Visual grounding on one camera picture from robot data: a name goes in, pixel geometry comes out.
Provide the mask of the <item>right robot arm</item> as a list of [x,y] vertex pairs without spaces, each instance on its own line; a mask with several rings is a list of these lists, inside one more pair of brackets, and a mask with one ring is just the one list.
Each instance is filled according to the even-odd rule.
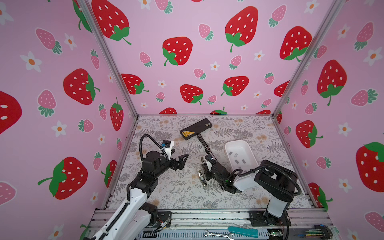
[[254,226],[289,226],[287,209],[294,197],[302,194],[295,172],[263,160],[259,166],[249,171],[240,167],[229,172],[212,155],[201,158],[204,183],[214,179],[221,189],[231,194],[239,194],[255,185],[262,187],[271,196],[263,213],[250,216]]

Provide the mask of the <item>black stapler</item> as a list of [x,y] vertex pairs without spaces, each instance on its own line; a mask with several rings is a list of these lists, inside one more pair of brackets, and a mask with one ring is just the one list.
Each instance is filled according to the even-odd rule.
[[183,130],[180,130],[180,134],[182,135],[184,140],[189,140],[195,136],[198,138],[198,140],[202,143],[202,145],[205,149],[205,152],[207,153],[208,161],[211,164],[216,162],[217,159],[215,158],[210,147],[208,146],[208,144],[204,140],[202,133],[204,131],[212,128],[212,126],[213,126],[212,123],[207,118],[205,118],[205,119],[203,119],[203,120],[201,120],[201,121],[199,121],[199,122],[197,122],[197,123],[195,123],[189,127],[186,127]]

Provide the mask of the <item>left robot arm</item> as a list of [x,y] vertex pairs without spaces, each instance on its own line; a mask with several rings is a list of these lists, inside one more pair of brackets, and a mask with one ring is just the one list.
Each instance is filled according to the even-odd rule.
[[127,185],[127,197],[107,223],[94,234],[92,240],[134,240],[147,226],[158,220],[157,206],[147,202],[158,185],[158,178],[167,170],[182,170],[189,154],[178,159],[156,151],[146,154],[142,168]]

